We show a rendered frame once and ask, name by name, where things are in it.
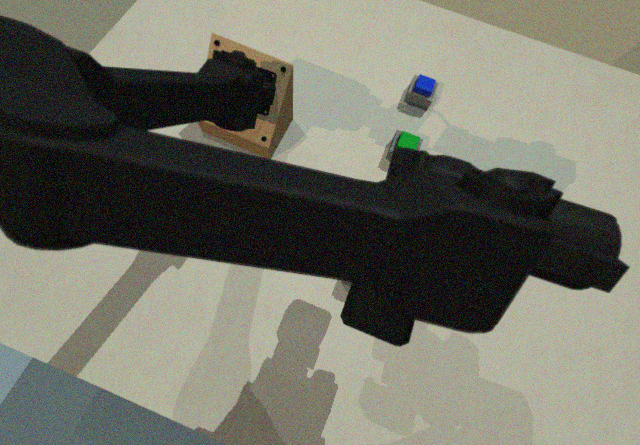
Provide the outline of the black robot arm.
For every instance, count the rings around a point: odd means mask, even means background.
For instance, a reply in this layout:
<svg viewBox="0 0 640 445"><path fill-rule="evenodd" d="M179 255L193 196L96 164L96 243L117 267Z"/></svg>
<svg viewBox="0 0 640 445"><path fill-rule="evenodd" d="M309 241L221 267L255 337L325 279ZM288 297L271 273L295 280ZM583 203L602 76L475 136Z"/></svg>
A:
<svg viewBox="0 0 640 445"><path fill-rule="evenodd" d="M609 293L629 270L616 217L534 172L397 148L371 182L148 132L255 129L277 78L256 65L214 49L198 72L104 67L0 16L1 230L348 281L468 334L529 275Z"/></svg>

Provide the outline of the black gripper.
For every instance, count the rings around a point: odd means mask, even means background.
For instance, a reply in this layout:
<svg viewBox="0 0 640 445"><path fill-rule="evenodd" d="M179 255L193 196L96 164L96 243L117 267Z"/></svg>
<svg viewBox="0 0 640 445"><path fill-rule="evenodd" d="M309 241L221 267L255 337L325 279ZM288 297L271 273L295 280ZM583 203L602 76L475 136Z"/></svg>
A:
<svg viewBox="0 0 640 445"><path fill-rule="evenodd" d="M409 342L414 319L400 315L372 288L352 283L341 312L343 323L395 346Z"/></svg>

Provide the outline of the green button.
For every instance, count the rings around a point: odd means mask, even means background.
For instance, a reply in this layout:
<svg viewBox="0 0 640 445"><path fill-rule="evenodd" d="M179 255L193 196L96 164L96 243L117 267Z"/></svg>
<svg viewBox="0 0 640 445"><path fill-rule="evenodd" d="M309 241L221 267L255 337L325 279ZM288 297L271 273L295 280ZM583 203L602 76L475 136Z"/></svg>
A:
<svg viewBox="0 0 640 445"><path fill-rule="evenodd" d="M392 139L386 159L391 160L393 151L397 148L410 148L419 151L422 141L423 139L420 139L418 136L397 130Z"/></svg>

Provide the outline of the blue button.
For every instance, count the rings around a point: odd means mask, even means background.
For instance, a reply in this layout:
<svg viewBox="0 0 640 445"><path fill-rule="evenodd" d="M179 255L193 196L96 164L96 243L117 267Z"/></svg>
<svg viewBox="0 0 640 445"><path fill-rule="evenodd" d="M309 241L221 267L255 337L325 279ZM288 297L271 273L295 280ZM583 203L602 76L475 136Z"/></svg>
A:
<svg viewBox="0 0 640 445"><path fill-rule="evenodd" d="M414 75L403 102L427 111L438 85L435 81L422 75Z"/></svg>

